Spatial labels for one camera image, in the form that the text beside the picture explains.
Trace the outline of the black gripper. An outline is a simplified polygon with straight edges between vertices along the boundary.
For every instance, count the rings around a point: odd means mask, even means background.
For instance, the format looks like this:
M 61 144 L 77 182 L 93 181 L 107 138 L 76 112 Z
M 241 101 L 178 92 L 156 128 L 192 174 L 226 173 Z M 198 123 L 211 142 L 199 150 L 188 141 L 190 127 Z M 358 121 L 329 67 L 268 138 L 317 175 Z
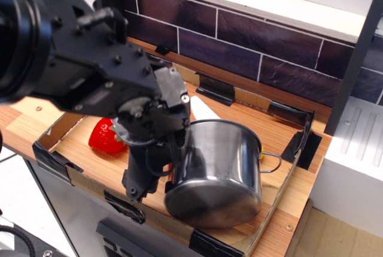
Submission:
M 187 89 L 174 67 L 128 44 L 55 50 L 31 96 L 66 112 L 109 117 L 130 145 L 122 184 L 140 202 L 184 160 L 190 135 Z M 168 139 L 168 142 L 155 143 Z

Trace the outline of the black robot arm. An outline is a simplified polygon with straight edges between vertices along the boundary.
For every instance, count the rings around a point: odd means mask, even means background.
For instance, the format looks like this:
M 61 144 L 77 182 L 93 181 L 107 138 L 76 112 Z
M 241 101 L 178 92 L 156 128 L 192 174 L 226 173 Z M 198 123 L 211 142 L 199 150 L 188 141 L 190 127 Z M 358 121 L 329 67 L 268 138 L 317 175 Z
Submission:
M 190 101 L 178 70 L 129 43 L 127 26 L 85 0 L 1 0 L 1 102 L 31 96 L 112 119 L 129 146 L 123 186 L 140 201 L 181 159 Z

